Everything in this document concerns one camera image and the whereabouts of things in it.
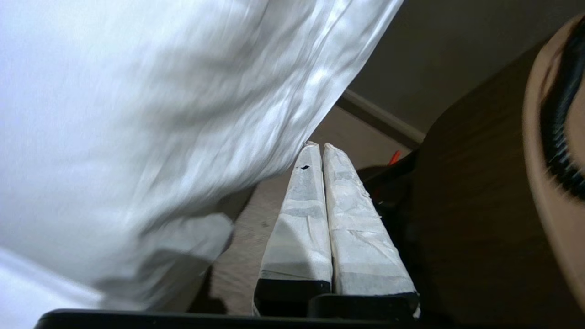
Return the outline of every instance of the wall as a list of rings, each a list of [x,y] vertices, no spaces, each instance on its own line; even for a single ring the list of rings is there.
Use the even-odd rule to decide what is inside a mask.
[[[349,90],[426,133],[448,106],[582,11],[584,0],[405,0]]]

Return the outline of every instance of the taped object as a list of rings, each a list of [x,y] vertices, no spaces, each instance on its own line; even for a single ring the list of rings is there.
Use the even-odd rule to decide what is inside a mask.
[[[319,145],[308,142],[292,170],[254,291],[262,316],[306,316],[309,299],[331,292],[331,247]]]
[[[289,167],[400,3],[3,2],[2,326],[186,310],[218,200]]]
[[[325,144],[323,163],[335,293],[416,297],[398,250],[347,155]]]

